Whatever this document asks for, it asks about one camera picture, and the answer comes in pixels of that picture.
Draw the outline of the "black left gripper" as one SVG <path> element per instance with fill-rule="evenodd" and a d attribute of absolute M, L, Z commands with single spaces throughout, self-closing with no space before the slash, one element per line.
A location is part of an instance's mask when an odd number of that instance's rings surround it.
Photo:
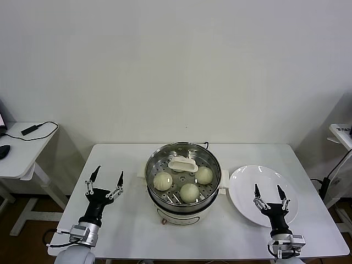
<path fill-rule="evenodd" d="M 88 207 L 86 209 L 85 214 L 79 218 L 78 222 L 86 222 L 95 224 L 98 227 L 101 227 L 102 222 L 102 214 L 104 207 L 112 204 L 114 199 L 116 199 L 120 194 L 123 193 L 123 175 L 124 171 L 121 172 L 120 177 L 118 179 L 116 188 L 113 191 L 93 188 L 94 182 L 97 178 L 98 171 L 101 166 L 99 165 L 90 175 L 89 179 L 85 181 L 86 184 L 86 198 L 89 201 Z"/>

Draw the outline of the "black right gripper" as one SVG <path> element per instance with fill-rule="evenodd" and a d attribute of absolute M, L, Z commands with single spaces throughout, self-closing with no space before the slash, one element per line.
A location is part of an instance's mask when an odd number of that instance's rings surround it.
<path fill-rule="evenodd" d="M 280 197 L 281 203 L 266 203 L 260 194 L 259 187 L 257 183 L 255 183 L 255 191 L 254 191 L 254 204 L 260 210 L 260 212 L 269 218 L 271 224 L 271 232 L 270 235 L 278 235 L 278 234 L 290 234 L 292 235 L 292 231 L 289 229 L 285 221 L 285 216 L 288 214 L 288 205 L 290 203 L 290 199 L 287 199 L 287 196 L 284 190 L 277 185 L 278 194 Z"/>

